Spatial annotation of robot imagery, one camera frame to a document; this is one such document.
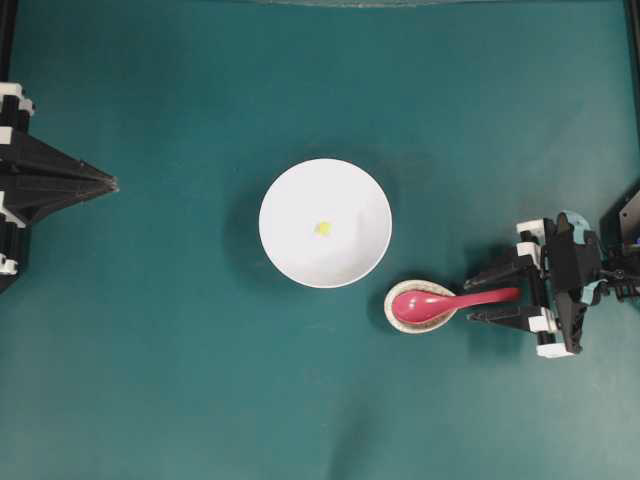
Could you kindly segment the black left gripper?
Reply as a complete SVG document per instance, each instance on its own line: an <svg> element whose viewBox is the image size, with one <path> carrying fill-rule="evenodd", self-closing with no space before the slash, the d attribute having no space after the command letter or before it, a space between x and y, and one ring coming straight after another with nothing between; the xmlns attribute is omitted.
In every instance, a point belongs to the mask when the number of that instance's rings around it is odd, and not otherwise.
<svg viewBox="0 0 640 480"><path fill-rule="evenodd" d="M1 292L26 269L33 225L118 191L116 178L27 134L33 102L19 83L1 83ZM13 182L17 173L98 182Z"/></svg>

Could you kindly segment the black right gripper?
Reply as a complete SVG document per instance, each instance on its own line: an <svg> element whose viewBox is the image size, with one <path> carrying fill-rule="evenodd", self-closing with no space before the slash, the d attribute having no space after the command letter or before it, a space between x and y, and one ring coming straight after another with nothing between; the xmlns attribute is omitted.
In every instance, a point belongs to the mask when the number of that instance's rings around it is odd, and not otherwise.
<svg viewBox="0 0 640 480"><path fill-rule="evenodd" d="M577 355L584 316L597 302L596 290L603 281L598 236L583 216L571 211L555 220L521 222L516 229L521 241L467 279L463 288L488 288L533 272L551 304L477 311L466 319L536 334L536 354L543 358Z"/></svg>

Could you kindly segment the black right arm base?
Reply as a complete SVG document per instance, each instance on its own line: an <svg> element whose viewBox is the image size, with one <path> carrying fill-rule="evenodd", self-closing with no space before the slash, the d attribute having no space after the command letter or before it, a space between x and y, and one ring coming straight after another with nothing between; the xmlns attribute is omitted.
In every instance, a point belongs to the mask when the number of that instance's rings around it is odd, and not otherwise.
<svg viewBox="0 0 640 480"><path fill-rule="evenodd" d="M639 184L601 218L600 238L609 290L620 302L639 302Z"/></svg>

